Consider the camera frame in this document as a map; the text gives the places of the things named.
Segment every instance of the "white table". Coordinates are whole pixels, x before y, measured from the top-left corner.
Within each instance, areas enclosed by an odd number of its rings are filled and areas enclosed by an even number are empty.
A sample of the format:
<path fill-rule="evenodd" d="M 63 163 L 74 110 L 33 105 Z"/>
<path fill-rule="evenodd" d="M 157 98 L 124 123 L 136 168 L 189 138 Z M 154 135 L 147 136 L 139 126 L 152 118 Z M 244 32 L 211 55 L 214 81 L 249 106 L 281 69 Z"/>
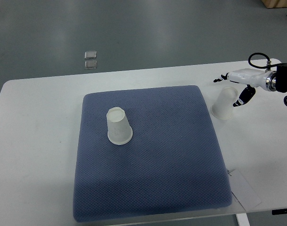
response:
<path fill-rule="evenodd" d="M 255 64 L 265 65 L 265 60 Z M 0 225 L 79 225 L 72 217 L 74 171 L 83 97 L 88 93 L 198 85 L 208 108 L 225 86 L 220 74 L 246 61 L 8 81 L 0 93 Z M 233 117 L 211 119 L 227 169 L 238 169 L 262 203 L 251 211 L 287 208 L 286 94 L 256 89 Z M 238 202 L 219 210 L 95 222 L 125 224 L 243 213 Z"/>

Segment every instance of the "translucent cup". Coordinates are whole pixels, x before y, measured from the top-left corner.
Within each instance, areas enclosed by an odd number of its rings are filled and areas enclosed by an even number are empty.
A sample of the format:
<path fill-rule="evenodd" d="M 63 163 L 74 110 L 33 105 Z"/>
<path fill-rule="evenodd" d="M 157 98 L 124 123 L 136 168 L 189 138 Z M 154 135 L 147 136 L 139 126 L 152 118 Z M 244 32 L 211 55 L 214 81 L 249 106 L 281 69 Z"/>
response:
<path fill-rule="evenodd" d="M 129 125 L 125 111 L 120 107 L 109 109 L 107 113 L 108 138 L 115 145 L 128 143 L 133 131 Z"/>
<path fill-rule="evenodd" d="M 220 92 L 218 99 L 211 106 L 211 113 L 218 119 L 227 120 L 231 118 L 233 106 L 237 100 L 238 91 L 234 87 L 225 87 Z"/>

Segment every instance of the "floor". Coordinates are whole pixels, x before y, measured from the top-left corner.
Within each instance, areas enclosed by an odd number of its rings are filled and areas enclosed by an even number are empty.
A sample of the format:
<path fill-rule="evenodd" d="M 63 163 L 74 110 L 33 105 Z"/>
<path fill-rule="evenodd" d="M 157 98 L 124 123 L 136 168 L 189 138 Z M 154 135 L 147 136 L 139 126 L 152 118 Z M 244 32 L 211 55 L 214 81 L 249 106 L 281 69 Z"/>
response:
<path fill-rule="evenodd" d="M 13 79 L 247 60 L 287 62 L 287 8 L 261 0 L 0 0 L 0 91 Z M 85 70 L 84 52 L 97 51 Z M 251 226 L 287 214 L 250 213 Z M 235 216 L 149 226 L 236 226 Z"/>

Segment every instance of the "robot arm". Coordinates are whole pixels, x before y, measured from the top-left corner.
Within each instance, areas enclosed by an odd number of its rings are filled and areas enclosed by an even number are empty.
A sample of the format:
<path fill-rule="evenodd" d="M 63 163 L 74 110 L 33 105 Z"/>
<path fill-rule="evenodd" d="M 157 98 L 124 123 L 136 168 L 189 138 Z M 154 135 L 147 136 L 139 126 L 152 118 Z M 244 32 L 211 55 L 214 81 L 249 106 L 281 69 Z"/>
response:
<path fill-rule="evenodd" d="M 268 60 L 267 66 L 259 67 L 253 65 L 251 63 L 251 57 L 254 55 L 265 56 Z M 248 63 L 253 67 L 266 69 L 266 71 L 264 72 L 257 69 L 245 68 L 222 74 L 220 78 L 214 80 L 214 82 L 229 80 L 235 83 L 247 85 L 247 87 L 240 94 L 237 102 L 233 104 L 234 107 L 246 104 L 254 96 L 256 87 L 262 87 L 264 90 L 269 92 L 287 92 L 287 63 L 271 65 L 270 59 L 263 53 L 252 54 L 248 59 Z M 277 70 L 270 71 L 270 68 L 274 66 L 277 67 Z M 287 106 L 287 96 L 284 98 L 284 103 Z"/>

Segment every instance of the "gray mesh cushion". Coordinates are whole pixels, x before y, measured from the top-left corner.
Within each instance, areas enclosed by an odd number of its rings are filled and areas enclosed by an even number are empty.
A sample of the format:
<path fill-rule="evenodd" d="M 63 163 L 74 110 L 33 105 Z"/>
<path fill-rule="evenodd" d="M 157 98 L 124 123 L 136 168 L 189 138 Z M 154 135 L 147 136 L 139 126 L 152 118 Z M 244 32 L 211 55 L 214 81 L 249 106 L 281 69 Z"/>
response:
<path fill-rule="evenodd" d="M 106 114 L 125 110 L 133 138 L 114 145 Z M 84 97 L 75 171 L 78 222 L 225 207 L 227 171 L 197 86 Z"/>

